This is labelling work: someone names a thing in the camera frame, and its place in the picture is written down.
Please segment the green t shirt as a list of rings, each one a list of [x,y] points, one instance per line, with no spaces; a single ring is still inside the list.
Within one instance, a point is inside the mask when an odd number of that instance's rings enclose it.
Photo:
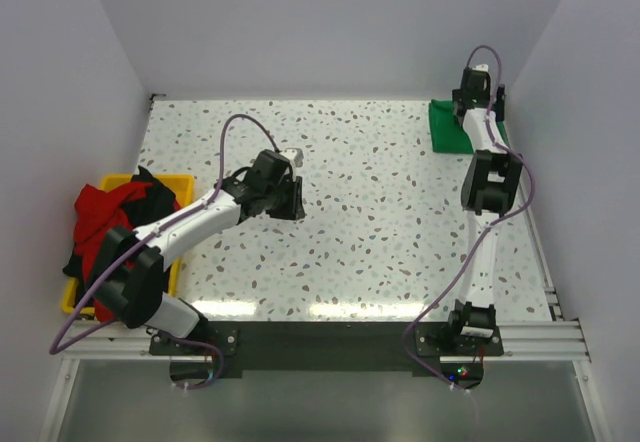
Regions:
[[[494,110],[489,112],[491,133],[501,147],[497,149],[486,130],[486,112],[484,107],[471,109],[468,112],[472,115],[470,123],[460,126],[454,116],[452,101],[432,100],[428,105],[428,121],[433,152],[472,155],[478,150],[492,150],[504,153],[503,148],[509,146],[504,123],[496,119]]]

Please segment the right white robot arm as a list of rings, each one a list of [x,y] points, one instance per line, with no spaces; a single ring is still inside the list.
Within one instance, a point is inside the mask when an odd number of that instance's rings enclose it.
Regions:
[[[466,355],[478,345],[499,342],[493,288],[497,221],[513,208],[523,164],[509,152],[500,131],[504,87],[498,87],[497,100],[491,101],[487,65],[466,67],[452,95],[454,121],[471,143],[472,159],[461,189],[469,252],[445,341],[452,352]]]

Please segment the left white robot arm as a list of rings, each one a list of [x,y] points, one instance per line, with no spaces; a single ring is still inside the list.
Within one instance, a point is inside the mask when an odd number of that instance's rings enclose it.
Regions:
[[[115,227],[105,235],[89,277],[91,297],[126,327],[170,334],[185,354],[207,342],[206,318],[169,295],[164,275],[184,253],[213,235],[266,214],[301,220],[303,152],[264,150],[254,163],[223,179],[185,208],[134,229]]]

